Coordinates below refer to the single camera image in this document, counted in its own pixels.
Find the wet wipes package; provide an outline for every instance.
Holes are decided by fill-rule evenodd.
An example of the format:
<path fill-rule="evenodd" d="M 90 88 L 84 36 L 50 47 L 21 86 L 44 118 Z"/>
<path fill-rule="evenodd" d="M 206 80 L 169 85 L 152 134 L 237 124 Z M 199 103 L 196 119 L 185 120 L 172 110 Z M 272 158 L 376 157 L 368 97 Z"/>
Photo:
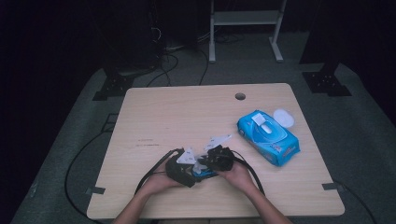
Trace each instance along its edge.
<path fill-rule="evenodd" d="M 282 166 L 300 151 L 297 137 L 260 110 L 239 119 L 237 127 L 238 132 L 273 165 Z"/>

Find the dark background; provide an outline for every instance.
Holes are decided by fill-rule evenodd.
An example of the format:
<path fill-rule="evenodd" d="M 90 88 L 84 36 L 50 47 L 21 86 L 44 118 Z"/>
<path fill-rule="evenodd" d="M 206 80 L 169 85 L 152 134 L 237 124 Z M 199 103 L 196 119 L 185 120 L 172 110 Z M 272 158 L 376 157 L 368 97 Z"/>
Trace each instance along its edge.
<path fill-rule="evenodd" d="M 216 1 L 218 9 L 227 4 Z M 241 1 L 234 9 L 278 4 Z M 335 55 L 396 123 L 395 11 L 391 0 L 289 0 L 281 32 L 310 31 L 301 63 Z M 12 219 L 91 75 L 161 55 L 151 26 L 193 48 L 208 32 L 209 1 L 0 1 L 2 221 Z"/>

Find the table top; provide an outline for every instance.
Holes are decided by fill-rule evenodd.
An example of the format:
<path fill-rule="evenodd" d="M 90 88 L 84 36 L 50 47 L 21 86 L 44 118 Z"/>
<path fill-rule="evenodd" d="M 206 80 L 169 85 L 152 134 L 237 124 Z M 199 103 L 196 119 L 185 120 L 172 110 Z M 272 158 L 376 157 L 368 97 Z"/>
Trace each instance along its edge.
<path fill-rule="evenodd" d="M 235 98 L 237 93 L 246 96 Z M 269 163 L 238 134 L 236 122 L 259 109 L 278 109 L 295 119 L 291 131 L 301 152 L 282 167 Z M 168 151 L 192 147 L 201 154 L 210 137 L 231 134 L 224 147 L 239 152 L 257 173 L 267 198 L 286 216 L 339 216 L 345 207 L 332 183 L 303 112 L 285 83 L 132 88 L 125 95 L 87 215 L 116 217 L 144 174 Z M 192 188 L 152 196 L 142 218 L 258 217 L 248 198 L 216 176 Z"/>

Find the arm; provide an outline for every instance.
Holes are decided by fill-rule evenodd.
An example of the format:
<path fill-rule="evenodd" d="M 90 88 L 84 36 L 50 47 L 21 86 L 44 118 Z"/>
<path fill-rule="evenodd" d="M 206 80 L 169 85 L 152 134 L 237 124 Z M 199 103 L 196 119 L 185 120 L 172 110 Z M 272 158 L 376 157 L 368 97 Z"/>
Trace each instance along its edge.
<path fill-rule="evenodd" d="M 264 223 L 291 223 L 272 203 L 256 188 L 248 169 L 239 162 L 233 163 L 231 171 L 217 173 L 232 186 L 241 190 L 253 203 Z"/>
<path fill-rule="evenodd" d="M 114 224 L 136 223 L 140 217 L 140 214 L 143 211 L 143 208 L 145 207 L 146 202 L 149 200 L 149 197 L 151 195 L 159 193 L 171 187 L 181 186 L 179 183 L 169 178 L 166 173 L 163 172 L 165 170 L 165 164 L 166 161 L 163 162 L 163 164 L 161 164 L 161 166 L 158 167 L 158 169 L 155 171 L 155 173 L 159 174 L 154 174 L 148 178 L 142 188 L 136 193 L 132 200 L 129 201 L 129 203 L 116 217 L 116 219 L 114 219 Z"/>

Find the dark floor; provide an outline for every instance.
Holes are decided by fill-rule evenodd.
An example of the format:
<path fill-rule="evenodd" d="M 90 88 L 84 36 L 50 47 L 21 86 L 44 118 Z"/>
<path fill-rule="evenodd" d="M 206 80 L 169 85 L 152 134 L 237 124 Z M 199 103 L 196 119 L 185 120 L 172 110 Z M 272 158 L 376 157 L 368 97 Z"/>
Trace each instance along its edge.
<path fill-rule="evenodd" d="M 268 36 L 244 35 L 241 41 L 231 45 L 217 44 L 217 61 L 210 63 L 206 72 L 206 57 L 201 51 L 176 51 L 171 53 L 176 58 L 163 56 L 164 70 L 177 62 L 168 72 L 169 79 L 160 76 L 150 83 L 163 72 L 157 69 L 136 78 L 133 86 L 146 87 L 149 83 L 150 86 L 196 86 L 200 80 L 202 85 L 289 83 L 331 176 L 347 186 L 340 189 L 346 207 L 340 217 L 291 217 L 292 221 L 374 223 L 372 214 L 377 223 L 396 223 L 394 125 L 363 88 L 359 77 L 342 64 L 335 75 L 351 96 L 330 97 L 311 92 L 302 72 L 318 71 L 322 64 L 299 64 L 308 33 L 279 36 L 283 63 L 276 62 Z M 208 45 L 202 44 L 200 49 L 207 56 Z M 87 209 L 90 195 L 86 190 L 95 184 L 111 133 L 102 133 L 86 144 L 101 132 L 109 114 L 120 111 L 123 100 L 122 97 L 92 100 L 105 79 L 103 70 L 92 75 L 12 223 L 92 223 L 77 210 L 85 213 Z M 67 195 L 75 207 L 66 197 L 66 177 Z"/>

